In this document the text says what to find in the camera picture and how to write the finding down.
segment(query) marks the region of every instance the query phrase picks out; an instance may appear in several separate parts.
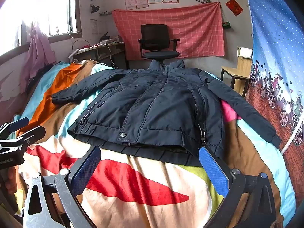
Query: blue curtain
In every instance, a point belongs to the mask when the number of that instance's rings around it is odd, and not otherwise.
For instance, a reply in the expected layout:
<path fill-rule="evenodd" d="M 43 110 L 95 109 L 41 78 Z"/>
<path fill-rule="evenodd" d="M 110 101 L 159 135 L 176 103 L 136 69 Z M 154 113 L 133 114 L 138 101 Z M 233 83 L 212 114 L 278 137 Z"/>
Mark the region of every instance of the blue curtain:
<path fill-rule="evenodd" d="M 253 26 L 253 61 L 246 99 L 276 128 L 282 138 L 282 149 L 304 108 L 304 34 L 284 0 L 248 2 Z M 297 206 L 304 198 L 302 127 L 283 154 Z M 285 217 L 284 225 L 290 218 Z"/>

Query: blue gripper pad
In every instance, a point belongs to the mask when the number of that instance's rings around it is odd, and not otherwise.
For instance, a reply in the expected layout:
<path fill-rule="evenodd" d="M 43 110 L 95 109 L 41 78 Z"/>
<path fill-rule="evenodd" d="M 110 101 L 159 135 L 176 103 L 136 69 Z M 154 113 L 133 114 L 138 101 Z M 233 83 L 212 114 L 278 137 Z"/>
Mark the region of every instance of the blue gripper pad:
<path fill-rule="evenodd" d="M 226 197 L 229 191 L 228 179 L 205 147 L 202 147 L 199 151 L 199 160 L 216 192 Z"/>
<path fill-rule="evenodd" d="M 79 169 L 75 173 L 71 182 L 70 189 L 73 196 L 77 196 L 83 193 L 92 174 L 94 173 L 97 165 L 100 162 L 100 158 L 101 158 L 100 148 L 94 147 L 94 149 L 89 154 L 89 156 L 87 156 L 86 159 L 81 158 L 74 163 L 77 164 L 77 162 L 80 161 L 78 163 L 80 163 L 81 165 L 79 166 Z"/>
<path fill-rule="evenodd" d="M 19 120 L 15 121 L 15 122 L 12 122 L 10 124 L 9 131 L 10 132 L 15 132 L 18 129 L 21 129 L 21 128 L 27 126 L 28 123 L 29 123 L 29 119 L 27 117 L 19 119 Z"/>

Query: window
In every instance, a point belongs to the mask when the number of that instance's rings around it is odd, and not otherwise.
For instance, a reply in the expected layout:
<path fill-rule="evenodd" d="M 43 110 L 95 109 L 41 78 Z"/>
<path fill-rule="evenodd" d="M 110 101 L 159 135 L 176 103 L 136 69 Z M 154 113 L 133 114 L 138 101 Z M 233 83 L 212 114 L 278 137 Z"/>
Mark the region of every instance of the window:
<path fill-rule="evenodd" d="M 27 51 L 33 24 L 39 25 L 51 43 L 82 37 L 79 0 L 6 0 L 0 18 L 0 57 L 19 46 L 27 46 L 23 52 Z"/>

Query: orange stripe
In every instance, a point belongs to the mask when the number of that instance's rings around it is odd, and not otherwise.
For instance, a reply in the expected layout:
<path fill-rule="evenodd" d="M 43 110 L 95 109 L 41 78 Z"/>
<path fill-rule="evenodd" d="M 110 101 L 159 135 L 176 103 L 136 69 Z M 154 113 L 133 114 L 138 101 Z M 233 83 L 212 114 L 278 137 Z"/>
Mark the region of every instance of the orange stripe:
<path fill-rule="evenodd" d="M 58 72 L 51 87 L 44 93 L 43 99 L 35 110 L 29 124 L 17 131 L 17 136 L 39 125 L 43 125 L 43 123 L 51 117 L 58 109 L 58 107 L 52 103 L 52 95 L 71 86 L 82 67 L 80 64 L 71 63 L 71 65 Z"/>

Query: jacket sleeve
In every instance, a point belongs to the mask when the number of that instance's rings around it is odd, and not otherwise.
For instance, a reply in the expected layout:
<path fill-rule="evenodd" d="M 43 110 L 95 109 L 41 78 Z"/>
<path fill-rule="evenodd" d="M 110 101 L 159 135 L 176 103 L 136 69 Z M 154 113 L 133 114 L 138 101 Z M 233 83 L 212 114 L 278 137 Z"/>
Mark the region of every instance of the jacket sleeve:
<path fill-rule="evenodd" d="M 281 138 L 276 134 L 276 129 L 259 112 L 250 105 L 246 99 L 231 89 L 222 81 L 215 79 L 205 71 L 200 73 L 202 81 L 208 85 L 208 89 L 217 97 L 225 100 L 235 112 L 265 141 L 276 148 L 281 143 Z"/>
<path fill-rule="evenodd" d="M 52 102 L 56 105 L 64 105 L 69 102 L 80 102 L 88 98 L 97 90 L 103 89 L 108 83 L 118 81 L 131 70 L 103 70 L 92 74 L 78 84 L 70 86 L 52 95 Z"/>

